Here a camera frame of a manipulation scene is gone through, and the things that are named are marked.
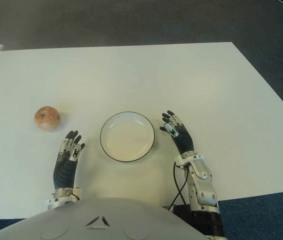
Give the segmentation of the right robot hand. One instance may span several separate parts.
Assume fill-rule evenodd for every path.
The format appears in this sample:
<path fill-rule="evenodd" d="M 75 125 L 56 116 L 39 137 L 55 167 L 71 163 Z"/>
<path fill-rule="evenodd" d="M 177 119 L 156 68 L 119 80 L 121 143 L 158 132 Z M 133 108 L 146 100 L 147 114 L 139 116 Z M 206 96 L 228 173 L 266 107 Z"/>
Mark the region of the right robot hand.
<path fill-rule="evenodd" d="M 163 126 L 159 129 L 168 133 L 182 159 L 196 154 L 192 137 L 190 136 L 181 119 L 172 111 L 162 113 Z"/>

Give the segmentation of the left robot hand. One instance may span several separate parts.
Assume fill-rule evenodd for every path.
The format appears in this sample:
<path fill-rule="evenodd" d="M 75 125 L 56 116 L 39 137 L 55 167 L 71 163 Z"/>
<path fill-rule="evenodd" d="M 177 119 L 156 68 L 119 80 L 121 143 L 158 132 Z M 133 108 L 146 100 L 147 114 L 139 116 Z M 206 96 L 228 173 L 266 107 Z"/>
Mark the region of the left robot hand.
<path fill-rule="evenodd" d="M 74 188 L 78 159 L 85 143 L 77 130 L 71 130 L 63 139 L 53 171 L 54 189 Z"/>

